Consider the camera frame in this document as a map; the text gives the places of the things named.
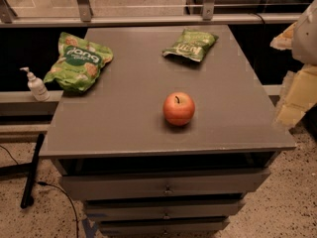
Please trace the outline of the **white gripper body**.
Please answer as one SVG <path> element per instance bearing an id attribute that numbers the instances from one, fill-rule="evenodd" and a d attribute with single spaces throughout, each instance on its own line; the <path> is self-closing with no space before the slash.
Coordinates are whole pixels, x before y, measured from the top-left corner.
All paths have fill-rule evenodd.
<path id="1" fill-rule="evenodd" d="M 302 63 L 317 64 L 317 0 L 299 17 L 293 32 L 292 56 Z"/>

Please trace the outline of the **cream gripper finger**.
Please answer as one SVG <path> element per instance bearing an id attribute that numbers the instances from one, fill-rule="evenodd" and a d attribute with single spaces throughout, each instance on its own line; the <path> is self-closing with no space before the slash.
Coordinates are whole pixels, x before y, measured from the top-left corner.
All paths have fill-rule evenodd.
<path id="1" fill-rule="evenodd" d="M 276 50 L 284 51 L 292 49 L 293 32 L 296 23 L 288 26 L 282 33 L 274 37 L 270 42 L 270 46 Z"/>
<path id="2" fill-rule="evenodd" d="M 317 66 L 305 64 L 298 72 L 289 71 L 283 79 L 275 121 L 293 128 L 317 104 Z"/>

